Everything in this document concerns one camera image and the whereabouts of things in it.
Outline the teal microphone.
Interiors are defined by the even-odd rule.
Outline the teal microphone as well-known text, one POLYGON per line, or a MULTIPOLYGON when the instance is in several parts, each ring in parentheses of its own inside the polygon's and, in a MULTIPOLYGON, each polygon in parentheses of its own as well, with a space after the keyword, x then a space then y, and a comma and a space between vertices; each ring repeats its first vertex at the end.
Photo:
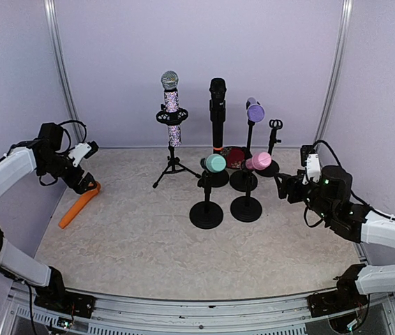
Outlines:
POLYGON ((218 173, 226 168, 226 160, 220 154, 211 154, 206 158, 202 158, 200 165, 207 172, 218 173))

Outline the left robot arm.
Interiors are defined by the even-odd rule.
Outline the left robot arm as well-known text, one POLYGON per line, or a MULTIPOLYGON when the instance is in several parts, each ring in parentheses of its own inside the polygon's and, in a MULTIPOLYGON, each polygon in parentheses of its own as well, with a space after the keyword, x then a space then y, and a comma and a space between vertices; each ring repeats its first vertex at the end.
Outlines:
POLYGON ((81 199, 98 189, 83 167, 98 145, 86 135, 75 143, 67 129, 73 124, 44 123, 0 157, 0 274, 24 284, 33 306, 90 318, 95 297, 68 289, 65 274, 34 257, 62 189, 81 199))

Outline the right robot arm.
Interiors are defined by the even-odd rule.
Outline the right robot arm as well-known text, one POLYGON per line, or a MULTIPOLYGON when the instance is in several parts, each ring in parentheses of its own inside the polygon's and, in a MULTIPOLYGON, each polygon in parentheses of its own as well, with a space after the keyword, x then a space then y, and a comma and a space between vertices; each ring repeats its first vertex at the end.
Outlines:
MULTIPOLYGON (((304 172, 275 177, 278 196, 290 204, 303 202, 319 223, 356 244, 377 244, 395 249, 395 216, 367 204, 350 201, 352 175, 337 165, 327 165, 318 177, 304 172)), ((369 295, 395 292, 395 265, 351 265, 338 278, 335 290, 308 296, 311 316, 340 313, 367 304, 369 295)))

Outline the orange microphone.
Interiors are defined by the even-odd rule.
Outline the orange microphone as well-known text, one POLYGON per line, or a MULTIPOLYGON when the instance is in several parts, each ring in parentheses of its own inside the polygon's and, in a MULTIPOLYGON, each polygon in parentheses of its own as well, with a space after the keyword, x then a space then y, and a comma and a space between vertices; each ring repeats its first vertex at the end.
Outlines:
POLYGON ((86 207, 86 205, 100 193, 101 185, 97 183, 96 187, 82 194, 73 206, 67 211, 63 218, 59 221, 58 226, 65 229, 75 217, 86 207))

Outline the pink microphone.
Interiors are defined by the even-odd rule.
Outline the pink microphone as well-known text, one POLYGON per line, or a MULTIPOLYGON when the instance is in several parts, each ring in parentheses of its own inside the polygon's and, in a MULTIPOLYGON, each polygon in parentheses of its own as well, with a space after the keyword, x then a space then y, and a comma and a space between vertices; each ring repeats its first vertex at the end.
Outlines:
POLYGON ((259 152, 253 154, 251 158, 248 158, 244 161, 244 169, 245 170, 265 170, 267 167, 271 165, 272 158, 268 152, 259 152))

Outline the black desk stand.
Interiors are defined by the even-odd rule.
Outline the black desk stand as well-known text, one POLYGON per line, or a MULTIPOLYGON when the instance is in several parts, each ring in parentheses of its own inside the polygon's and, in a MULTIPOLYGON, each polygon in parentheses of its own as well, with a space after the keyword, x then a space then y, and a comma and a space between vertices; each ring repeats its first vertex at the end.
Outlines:
MULTIPOLYGON (((274 146, 277 143, 281 143, 281 140, 277 138, 277 132, 280 129, 282 129, 283 122, 280 119, 271 119, 269 121, 269 127, 271 131, 269 135, 269 144, 268 144, 267 152, 270 154, 270 156, 272 156, 274 146)), ((256 170, 255 172, 262 177, 271 178, 276 176, 279 173, 279 170, 280 170, 279 164, 275 160, 272 160, 271 164, 268 167, 266 167, 264 170, 256 170)))

